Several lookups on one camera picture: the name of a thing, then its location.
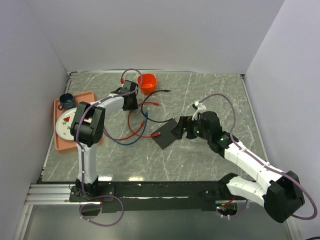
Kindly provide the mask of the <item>black network switch box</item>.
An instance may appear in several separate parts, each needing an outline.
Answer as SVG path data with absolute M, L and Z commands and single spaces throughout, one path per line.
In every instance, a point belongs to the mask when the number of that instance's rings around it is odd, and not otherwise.
M 159 133 L 159 135 L 151 137 L 162 150 L 176 140 L 176 137 L 171 133 L 171 130 L 173 130 L 177 124 L 178 123 L 174 119 L 171 119 L 154 132 L 154 134 Z

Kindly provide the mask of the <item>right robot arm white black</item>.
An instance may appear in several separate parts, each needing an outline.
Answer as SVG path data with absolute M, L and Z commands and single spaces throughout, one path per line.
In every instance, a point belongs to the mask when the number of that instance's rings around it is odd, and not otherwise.
M 280 171 L 248 150 L 241 141 L 223 130 L 215 112 L 206 111 L 196 118 L 182 116 L 171 133 L 178 140 L 183 134 L 189 140 L 205 140 L 213 152 L 253 178 L 249 181 L 231 173 L 221 178 L 218 193 L 223 199 L 232 196 L 246 198 L 263 206 L 278 223 L 283 223 L 305 204 L 303 192 L 297 186 L 298 176 L 292 171 Z

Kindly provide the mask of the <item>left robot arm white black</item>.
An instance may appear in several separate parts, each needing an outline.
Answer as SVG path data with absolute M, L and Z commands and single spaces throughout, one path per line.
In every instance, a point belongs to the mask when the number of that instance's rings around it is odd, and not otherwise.
M 124 111 L 137 109 L 139 88 L 137 83 L 122 79 L 121 87 L 108 96 L 93 102 L 81 101 L 76 107 L 70 127 L 79 158 L 75 186 L 87 201 L 94 201 L 99 195 L 96 156 L 98 142 L 103 137 L 105 116 L 120 109 Z

